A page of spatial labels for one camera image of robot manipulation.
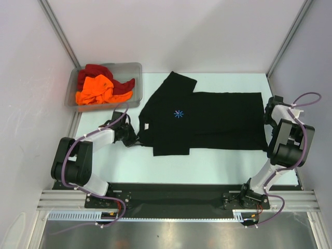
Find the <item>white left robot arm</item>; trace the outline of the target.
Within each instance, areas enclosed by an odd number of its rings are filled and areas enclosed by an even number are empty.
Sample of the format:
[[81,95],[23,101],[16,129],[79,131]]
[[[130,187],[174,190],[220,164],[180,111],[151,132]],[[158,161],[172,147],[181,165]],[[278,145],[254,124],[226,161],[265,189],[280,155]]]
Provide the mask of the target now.
[[93,173],[93,154],[117,141],[130,147],[137,141],[133,126],[129,122],[118,122],[113,126],[103,125],[90,135],[78,139],[60,139],[51,168],[51,177],[67,187],[78,187],[96,196],[97,202],[107,208],[115,201],[108,191],[109,183]]

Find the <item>black t-shirt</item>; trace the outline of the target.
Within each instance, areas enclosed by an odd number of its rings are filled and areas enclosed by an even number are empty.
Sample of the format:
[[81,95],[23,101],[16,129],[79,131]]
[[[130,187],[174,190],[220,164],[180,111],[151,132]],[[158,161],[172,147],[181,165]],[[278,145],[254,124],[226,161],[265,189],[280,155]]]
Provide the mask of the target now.
[[195,92],[196,84],[168,75],[139,115],[142,146],[154,156],[188,155],[192,148],[267,151],[261,93]]

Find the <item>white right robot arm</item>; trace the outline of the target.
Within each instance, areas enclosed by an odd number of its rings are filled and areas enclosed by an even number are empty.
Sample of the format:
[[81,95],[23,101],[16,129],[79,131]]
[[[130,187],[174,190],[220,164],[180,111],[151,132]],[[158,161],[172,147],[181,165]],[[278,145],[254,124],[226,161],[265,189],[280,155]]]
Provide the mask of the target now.
[[252,209],[268,200],[268,191],[285,173],[306,162],[315,128],[299,120],[302,110],[286,104],[281,96],[269,99],[265,108],[265,124],[272,126],[268,160],[263,168],[243,184],[238,197],[240,204]]

